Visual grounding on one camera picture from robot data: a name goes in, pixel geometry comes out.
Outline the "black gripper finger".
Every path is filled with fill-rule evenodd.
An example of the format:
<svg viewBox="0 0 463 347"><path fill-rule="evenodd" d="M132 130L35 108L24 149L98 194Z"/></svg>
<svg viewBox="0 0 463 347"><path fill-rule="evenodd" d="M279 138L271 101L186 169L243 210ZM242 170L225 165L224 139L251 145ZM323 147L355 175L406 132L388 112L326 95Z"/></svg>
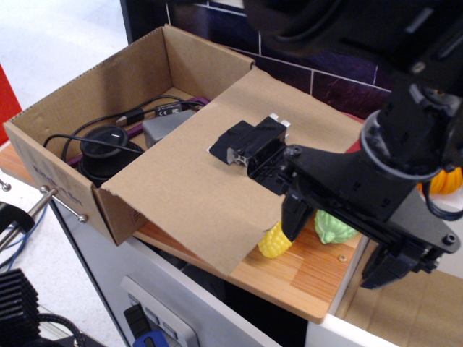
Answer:
<svg viewBox="0 0 463 347"><path fill-rule="evenodd" d="M294 241L313 215L313 206L303 196L288 192L281 208L281 229L290 241Z"/></svg>
<svg viewBox="0 0 463 347"><path fill-rule="evenodd" d="M379 244L362 272L362 288L382 288L396 282L410 272L421 270L422 257L427 247L413 242L387 247Z"/></svg>

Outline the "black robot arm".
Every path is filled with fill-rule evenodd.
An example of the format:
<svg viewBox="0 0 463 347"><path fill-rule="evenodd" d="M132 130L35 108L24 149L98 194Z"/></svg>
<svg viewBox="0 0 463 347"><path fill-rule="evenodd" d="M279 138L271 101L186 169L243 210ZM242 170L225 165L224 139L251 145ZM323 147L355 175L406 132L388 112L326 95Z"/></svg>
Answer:
<svg viewBox="0 0 463 347"><path fill-rule="evenodd" d="M460 1L246 1L245 14L274 50L329 50L375 62L394 86L360 133L360 149L284 150L281 227L298 236L323 210L376 241L362 286L433 271L459 249L447 226L462 217L436 206L430 183L462 166Z"/></svg>

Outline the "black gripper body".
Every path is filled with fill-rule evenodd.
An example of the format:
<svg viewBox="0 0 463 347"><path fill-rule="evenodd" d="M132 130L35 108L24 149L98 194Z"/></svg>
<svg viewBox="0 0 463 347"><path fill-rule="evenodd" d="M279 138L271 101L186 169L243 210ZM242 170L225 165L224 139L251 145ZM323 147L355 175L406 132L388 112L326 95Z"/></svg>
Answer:
<svg viewBox="0 0 463 347"><path fill-rule="evenodd" d="M433 270L443 254L460 248L459 237L416 190L413 176L395 176L379 168L365 150L331 153L290 145L284 151L281 178L285 195L295 192L313 206L387 247L413 242L427 247L421 270Z"/></svg>

